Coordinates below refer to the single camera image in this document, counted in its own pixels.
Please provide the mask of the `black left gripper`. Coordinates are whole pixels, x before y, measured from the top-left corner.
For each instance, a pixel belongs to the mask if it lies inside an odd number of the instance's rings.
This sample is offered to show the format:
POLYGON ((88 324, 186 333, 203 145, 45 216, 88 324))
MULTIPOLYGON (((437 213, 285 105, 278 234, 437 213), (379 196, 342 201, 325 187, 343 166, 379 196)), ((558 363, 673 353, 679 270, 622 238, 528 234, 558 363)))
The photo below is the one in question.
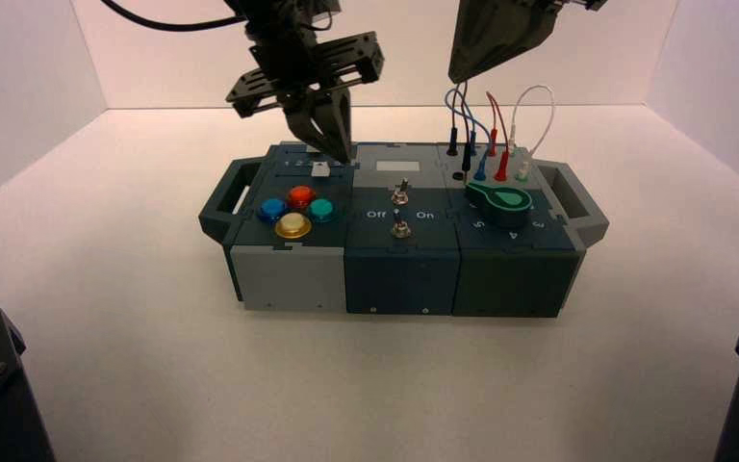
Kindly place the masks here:
POLYGON ((284 108, 291 132, 340 163, 351 153, 349 88, 380 79, 384 66, 375 32, 317 43, 296 37, 250 52, 258 67, 244 73, 226 95, 241 117, 283 107, 308 94, 330 93, 331 102, 284 108))

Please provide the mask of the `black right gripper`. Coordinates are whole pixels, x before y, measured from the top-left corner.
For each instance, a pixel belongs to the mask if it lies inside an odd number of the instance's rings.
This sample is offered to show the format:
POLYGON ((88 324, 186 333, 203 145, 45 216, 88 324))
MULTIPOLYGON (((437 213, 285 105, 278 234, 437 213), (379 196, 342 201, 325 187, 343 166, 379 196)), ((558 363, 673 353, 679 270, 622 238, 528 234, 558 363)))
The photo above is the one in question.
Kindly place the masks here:
POLYGON ((541 45, 562 5, 596 12, 607 0, 460 1, 448 77, 464 82, 541 45))

